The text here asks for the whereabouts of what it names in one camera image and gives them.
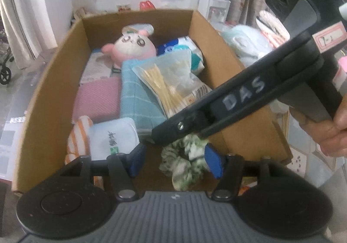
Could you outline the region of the person's right hand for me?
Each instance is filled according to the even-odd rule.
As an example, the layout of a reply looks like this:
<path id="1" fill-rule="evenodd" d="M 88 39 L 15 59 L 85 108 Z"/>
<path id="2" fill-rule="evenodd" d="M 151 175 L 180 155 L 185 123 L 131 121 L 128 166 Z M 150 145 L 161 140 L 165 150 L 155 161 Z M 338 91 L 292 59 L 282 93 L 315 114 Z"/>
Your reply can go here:
<path id="1" fill-rule="evenodd" d="M 290 108 L 289 111 L 298 121 L 301 129 L 319 144 L 324 155 L 346 158 L 346 96 L 340 103 L 332 121 L 316 123 L 294 108 Z"/>

